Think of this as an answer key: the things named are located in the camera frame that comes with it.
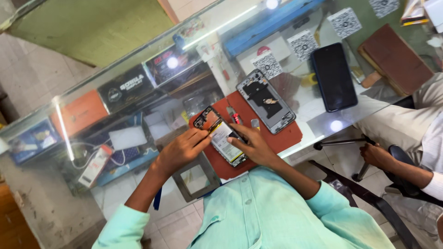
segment green wall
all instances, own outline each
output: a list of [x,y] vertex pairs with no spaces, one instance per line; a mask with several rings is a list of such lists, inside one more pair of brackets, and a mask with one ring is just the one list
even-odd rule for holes
[[47,0],[8,32],[105,67],[172,26],[157,0]]

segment light green shirt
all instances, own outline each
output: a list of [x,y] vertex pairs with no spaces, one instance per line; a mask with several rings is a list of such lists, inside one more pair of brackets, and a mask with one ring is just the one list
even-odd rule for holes
[[[204,199],[202,227],[189,248],[395,249],[375,220],[321,182],[304,200],[283,178],[259,167]],[[120,206],[93,249],[141,248],[149,214]]]

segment finger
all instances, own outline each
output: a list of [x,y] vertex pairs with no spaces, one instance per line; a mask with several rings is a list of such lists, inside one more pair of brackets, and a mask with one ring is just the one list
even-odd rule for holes
[[249,150],[251,149],[251,147],[236,138],[228,137],[226,140],[228,141],[228,143],[232,144],[243,152],[249,152]]
[[205,137],[207,137],[209,133],[207,131],[197,131],[190,139],[188,139],[188,142],[190,146],[194,147],[196,144],[198,144],[201,140],[203,140]]
[[199,131],[200,130],[197,128],[191,128],[191,129],[185,131],[185,133],[183,133],[182,136],[184,139],[188,140]]
[[246,137],[251,137],[252,133],[254,132],[252,129],[243,126],[241,124],[230,124],[230,125],[232,128],[234,128],[234,130],[243,133],[243,135]]
[[208,145],[211,143],[211,140],[212,140],[212,134],[203,139],[192,150],[197,154],[202,152],[206,147],[208,147]]

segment disassembled smartphone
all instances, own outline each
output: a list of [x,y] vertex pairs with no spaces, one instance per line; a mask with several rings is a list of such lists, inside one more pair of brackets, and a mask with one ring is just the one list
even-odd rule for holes
[[260,70],[252,71],[237,85],[237,90],[272,134],[277,134],[295,120],[295,113]]
[[213,135],[211,144],[232,167],[237,167],[248,158],[241,150],[226,141],[228,137],[233,137],[244,142],[212,106],[208,106],[200,114],[194,121],[194,127]]

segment white shirt sleeve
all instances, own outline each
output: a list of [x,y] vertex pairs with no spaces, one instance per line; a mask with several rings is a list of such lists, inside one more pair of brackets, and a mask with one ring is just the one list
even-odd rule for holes
[[426,194],[443,201],[443,175],[438,172],[433,172],[430,183],[422,189]]

